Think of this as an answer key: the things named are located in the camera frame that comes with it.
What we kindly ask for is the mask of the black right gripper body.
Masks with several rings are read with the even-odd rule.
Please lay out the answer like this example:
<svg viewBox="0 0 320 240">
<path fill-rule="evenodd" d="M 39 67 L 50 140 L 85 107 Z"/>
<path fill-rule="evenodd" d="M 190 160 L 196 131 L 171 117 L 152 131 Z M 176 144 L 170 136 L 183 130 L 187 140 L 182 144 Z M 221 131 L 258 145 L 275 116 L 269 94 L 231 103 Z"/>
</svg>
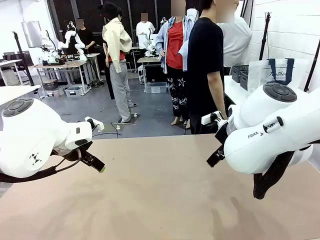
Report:
<svg viewBox="0 0 320 240">
<path fill-rule="evenodd" d="M 217 133 L 215 134 L 215 138 L 221 143 L 221 146 L 218 148 L 218 150 L 223 149 L 225 141 L 228 137 L 227 126 L 228 126 L 228 123 L 220 125 L 218 127 Z"/>
</svg>

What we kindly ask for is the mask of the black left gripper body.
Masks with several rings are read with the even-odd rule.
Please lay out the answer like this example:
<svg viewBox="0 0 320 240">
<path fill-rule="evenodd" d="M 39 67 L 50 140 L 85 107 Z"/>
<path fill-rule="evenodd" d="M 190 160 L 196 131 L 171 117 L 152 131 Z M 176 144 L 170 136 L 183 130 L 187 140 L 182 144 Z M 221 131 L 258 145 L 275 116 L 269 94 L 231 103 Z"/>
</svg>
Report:
<svg viewBox="0 0 320 240">
<path fill-rule="evenodd" d="M 82 148 L 73 149 L 71 152 L 67 153 L 64 158 L 70 162 L 81 161 L 87 155 L 87 151 Z"/>
</svg>

